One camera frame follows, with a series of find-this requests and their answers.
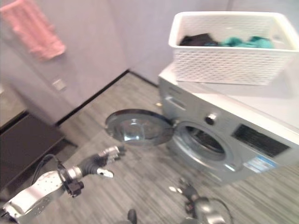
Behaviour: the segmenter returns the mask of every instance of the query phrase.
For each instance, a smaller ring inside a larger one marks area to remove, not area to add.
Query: pink towel
[[[54,33],[38,6],[31,0],[16,0],[0,8],[1,15],[22,42],[42,60],[49,60],[65,51],[65,45]]]

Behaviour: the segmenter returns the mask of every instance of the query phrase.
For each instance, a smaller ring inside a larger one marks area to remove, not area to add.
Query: washing machine top
[[[172,63],[159,77],[219,107],[243,106],[299,133],[298,73],[298,67],[292,67],[262,86],[178,82]]]

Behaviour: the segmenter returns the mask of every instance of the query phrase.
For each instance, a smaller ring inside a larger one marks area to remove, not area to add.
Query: label sticker
[[[266,158],[262,155],[258,155],[257,157],[244,163],[243,165],[256,173],[261,173],[261,172],[264,172],[269,169],[273,169],[273,168],[277,167],[276,162],[269,160],[268,158]]]

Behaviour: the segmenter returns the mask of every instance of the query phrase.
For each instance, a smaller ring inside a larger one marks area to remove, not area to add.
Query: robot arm
[[[124,151],[123,147],[107,148],[102,153],[92,155],[68,170],[59,164],[57,171],[41,175],[33,185],[9,200],[2,208],[1,220],[10,219],[15,223],[26,224],[65,191],[72,197],[78,196],[84,187],[80,182],[84,176],[97,174],[113,177],[111,171],[101,167],[119,159],[124,155]]]

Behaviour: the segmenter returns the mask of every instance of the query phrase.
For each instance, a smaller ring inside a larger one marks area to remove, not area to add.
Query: plastic basket
[[[184,36],[209,33],[221,42],[260,36],[274,49],[179,46]],[[278,13],[183,12],[175,16],[169,45],[178,81],[267,85],[299,53],[299,37]]]

